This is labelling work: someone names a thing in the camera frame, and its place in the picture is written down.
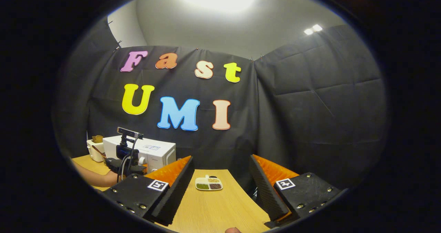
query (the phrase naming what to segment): label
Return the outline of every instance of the label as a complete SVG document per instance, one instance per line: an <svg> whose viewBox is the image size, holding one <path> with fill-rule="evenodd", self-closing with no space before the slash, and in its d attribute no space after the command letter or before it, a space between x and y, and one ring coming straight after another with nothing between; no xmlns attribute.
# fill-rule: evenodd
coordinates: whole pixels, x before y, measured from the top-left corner
<svg viewBox="0 0 441 233"><path fill-rule="evenodd" d="M277 186L279 186L280 190L285 190L296 186L289 178L281 181L276 181Z"/></svg>
<svg viewBox="0 0 441 233"><path fill-rule="evenodd" d="M147 187L150 188L150 189L154 189L154 190L162 192L167 187L167 185L168 185L167 182L154 180Z"/></svg>

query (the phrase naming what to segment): person's arm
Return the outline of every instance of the person's arm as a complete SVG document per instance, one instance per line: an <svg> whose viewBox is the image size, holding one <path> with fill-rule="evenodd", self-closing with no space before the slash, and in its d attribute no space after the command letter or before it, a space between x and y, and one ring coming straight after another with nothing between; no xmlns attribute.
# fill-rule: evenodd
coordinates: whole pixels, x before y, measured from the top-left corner
<svg viewBox="0 0 441 233"><path fill-rule="evenodd" d="M100 188L108 188L116 184L117 174L110 171L105 175L97 174L72 161L78 173L83 177L83 179L92 186L97 186Z"/></svg>

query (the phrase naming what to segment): hand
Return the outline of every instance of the hand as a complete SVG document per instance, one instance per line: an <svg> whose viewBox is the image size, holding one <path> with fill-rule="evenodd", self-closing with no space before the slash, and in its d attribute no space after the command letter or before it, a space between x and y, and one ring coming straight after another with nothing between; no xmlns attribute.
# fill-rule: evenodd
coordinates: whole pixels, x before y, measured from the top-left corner
<svg viewBox="0 0 441 233"><path fill-rule="evenodd" d="M238 230L238 228L234 227L234 228L228 228L227 230L225 230L225 233L242 233L242 232Z"/></svg>

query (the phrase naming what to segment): white wall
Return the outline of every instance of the white wall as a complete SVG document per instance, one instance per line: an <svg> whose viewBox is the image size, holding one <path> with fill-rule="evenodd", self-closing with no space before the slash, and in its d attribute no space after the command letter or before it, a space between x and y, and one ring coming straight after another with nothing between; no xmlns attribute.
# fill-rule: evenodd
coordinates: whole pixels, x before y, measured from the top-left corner
<svg viewBox="0 0 441 233"><path fill-rule="evenodd" d="M254 0L235 13L204 8L185 0L137 0L144 39L152 45L219 51L256 60L303 37L305 29L345 24L315 0Z"/></svg>
<svg viewBox="0 0 441 233"><path fill-rule="evenodd" d="M136 14L136 1L133 0L120 7L107 17L110 30L121 47L146 46L144 35L139 27Z"/></svg>

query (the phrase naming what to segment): cable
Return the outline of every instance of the cable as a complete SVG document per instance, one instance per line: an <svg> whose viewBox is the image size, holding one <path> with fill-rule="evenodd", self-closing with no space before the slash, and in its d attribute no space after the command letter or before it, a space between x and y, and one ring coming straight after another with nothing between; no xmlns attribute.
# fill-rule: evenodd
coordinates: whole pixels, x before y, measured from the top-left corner
<svg viewBox="0 0 441 233"><path fill-rule="evenodd" d="M118 172L116 173L116 182L118 183L120 181L120 173L121 173L121 167L123 165L124 160L130 155L130 153L128 153L126 156L123 157L123 160L121 161L121 165L120 168L118 169Z"/></svg>
<svg viewBox="0 0 441 233"><path fill-rule="evenodd" d="M135 149L135 144L136 144L136 141L138 140L138 138L139 138L139 135L135 138L135 141L133 142L132 151L131 151L131 155L130 155L130 161L129 161L129 167L131 167L131 165L132 165L133 150Z"/></svg>
<svg viewBox="0 0 441 233"><path fill-rule="evenodd" d="M127 158L124 160L123 165L122 165L123 169L121 170L121 180L123 180L123 177L124 177L124 165L126 164L126 161L127 161Z"/></svg>
<svg viewBox="0 0 441 233"><path fill-rule="evenodd" d="M126 162L126 160L127 160L127 158L128 158L129 155L130 155L129 168L131 167L132 159L133 159L133 150L135 149L135 144L136 144L136 141L138 140L139 137L140 137L140 136L138 135L138 136L135 138L135 141L133 142L132 149L131 149L130 153L128 153L126 156L124 156L123 161L121 162L120 169L118 170L118 173L117 173L117 176L116 176L116 182L117 182L117 183L118 183L119 180L120 180L120 173L121 173L121 180L123 180L123 172L124 172L124 170L122 170L122 168L124 168L124 164L125 164L125 162Z"/></svg>

